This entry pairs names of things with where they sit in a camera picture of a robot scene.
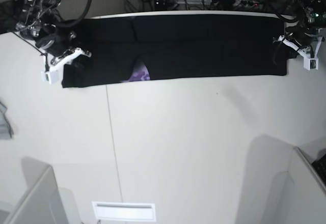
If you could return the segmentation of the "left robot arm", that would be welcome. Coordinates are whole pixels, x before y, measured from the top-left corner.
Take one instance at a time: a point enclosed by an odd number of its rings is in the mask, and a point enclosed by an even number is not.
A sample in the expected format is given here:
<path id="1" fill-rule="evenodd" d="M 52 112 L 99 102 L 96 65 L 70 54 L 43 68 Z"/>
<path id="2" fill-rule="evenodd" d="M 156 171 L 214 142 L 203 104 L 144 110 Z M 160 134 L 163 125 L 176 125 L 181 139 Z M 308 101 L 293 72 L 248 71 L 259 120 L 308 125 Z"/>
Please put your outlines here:
<path id="1" fill-rule="evenodd" d="M 303 58 L 316 61 L 324 41 L 321 31 L 325 29 L 325 0 L 294 0 L 294 4 L 297 6 L 295 18 L 287 19 L 276 13 L 285 23 L 294 24 L 285 29 L 278 42 L 292 48 Z"/>

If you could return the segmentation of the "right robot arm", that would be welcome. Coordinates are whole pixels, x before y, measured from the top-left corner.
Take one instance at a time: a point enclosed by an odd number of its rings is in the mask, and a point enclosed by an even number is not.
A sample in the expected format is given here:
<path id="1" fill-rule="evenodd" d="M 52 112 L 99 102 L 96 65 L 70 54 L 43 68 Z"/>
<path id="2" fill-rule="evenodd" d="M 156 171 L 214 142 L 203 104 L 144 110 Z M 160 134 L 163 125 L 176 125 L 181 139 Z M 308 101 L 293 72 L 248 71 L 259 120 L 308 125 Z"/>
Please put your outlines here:
<path id="1" fill-rule="evenodd" d="M 62 0 L 27 0 L 15 27 L 23 41 L 34 41 L 35 48 L 44 58 L 45 70 L 55 71 L 72 64 L 80 55 L 91 57 L 91 52 L 75 45 L 76 33 L 72 30 L 88 13 L 92 0 L 87 0 L 81 15 L 64 21 L 57 7 Z"/>

